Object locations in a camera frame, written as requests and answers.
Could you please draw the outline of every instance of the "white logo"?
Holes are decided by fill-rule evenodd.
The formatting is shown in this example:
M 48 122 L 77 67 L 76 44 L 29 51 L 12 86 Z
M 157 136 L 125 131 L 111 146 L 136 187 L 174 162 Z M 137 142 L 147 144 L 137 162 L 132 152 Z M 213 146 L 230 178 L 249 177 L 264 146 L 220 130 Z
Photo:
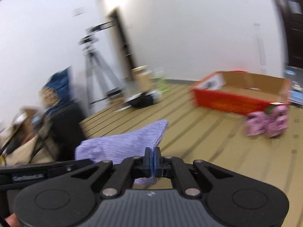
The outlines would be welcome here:
M 156 193 L 155 192 L 153 192 L 153 191 L 151 191 L 151 192 L 149 192 L 149 193 L 147 193 L 147 195 L 148 196 L 150 196 L 150 197 L 152 197 L 153 195 L 155 195 Z

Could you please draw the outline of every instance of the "cardboard box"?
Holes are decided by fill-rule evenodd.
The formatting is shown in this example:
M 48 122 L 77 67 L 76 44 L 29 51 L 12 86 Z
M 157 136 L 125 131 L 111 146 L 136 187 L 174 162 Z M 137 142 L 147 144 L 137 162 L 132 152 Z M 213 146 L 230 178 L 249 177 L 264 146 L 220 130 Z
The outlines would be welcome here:
M 248 72 L 214 72 L 192 85 L 198 106 L 247 115 L 288 104 L 288 79 Z

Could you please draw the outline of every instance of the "plastic bottle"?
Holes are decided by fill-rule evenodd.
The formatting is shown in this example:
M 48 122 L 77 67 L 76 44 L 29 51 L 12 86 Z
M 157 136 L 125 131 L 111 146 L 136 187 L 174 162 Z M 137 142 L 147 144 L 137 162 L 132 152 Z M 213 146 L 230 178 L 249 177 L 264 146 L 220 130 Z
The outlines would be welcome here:
M 165 81 L 164 70 L 162 68 L 157 68 L 154 70 L 154 81 L 156 84 L 156 89 L 162 93 L 169 90 L 169 86 Z

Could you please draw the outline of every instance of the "brown wooden door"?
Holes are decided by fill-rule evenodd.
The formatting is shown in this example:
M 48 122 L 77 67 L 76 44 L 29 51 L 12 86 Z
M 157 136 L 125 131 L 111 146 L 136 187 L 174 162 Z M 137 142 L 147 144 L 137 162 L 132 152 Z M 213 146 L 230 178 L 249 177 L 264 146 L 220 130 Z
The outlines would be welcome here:
M 281 10 L 288 48 L 288 65 L 303 68 L 303 0 L 276 0 Z

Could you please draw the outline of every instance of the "tripod leg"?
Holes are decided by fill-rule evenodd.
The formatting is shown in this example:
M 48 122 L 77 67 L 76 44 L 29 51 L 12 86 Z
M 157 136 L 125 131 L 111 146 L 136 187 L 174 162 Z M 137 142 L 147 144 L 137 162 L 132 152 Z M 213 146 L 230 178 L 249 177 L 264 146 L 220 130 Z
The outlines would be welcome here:
M 118 77 L 114 74 L 111 67 L 107 64 L 105 59 L 102 57 L 101 54 L 99 54 L 97 51 L 94 52 L 95 59 L 97 62 L 97 65 L 99 68 L 103 68 L 104 71 L 107 71 L 107 73 L 104 72 L 104 74 L 107 74 L 108 79 L 114 84 L 115 88 L 121 88 L 121 82 L 119 81 Z
M 85 64 L 86 64 L 86 94 L 87 94 L 87 102 L 88 102 L 88 109 L 90 115 L 93 113 L 91 108 L 92 103 L 92 88 L 93 88 L 93 76 L 92 76 L 92 64 L 91 64 L 90 55 L 86 55 Z
M 93 59 L 96 62 L 96 66 L 94 66 L 94 71 L 95 71 L 100 89 L 103 92 L 103 94 L 106 96 L 106 93 L 109 91 L 109 87 L 106 83 L 106 80 L 105 80 L 105 77 L 104 77 L 104 71 L 102 71 L 101 68 L 100 68 L 100 64 L 99 64 L 99 61 L 98 61 L 98 58 L 97 58 L 95 52 L 92 52 L 91 57 L 90 57 L 92 65 L 93 65 Z

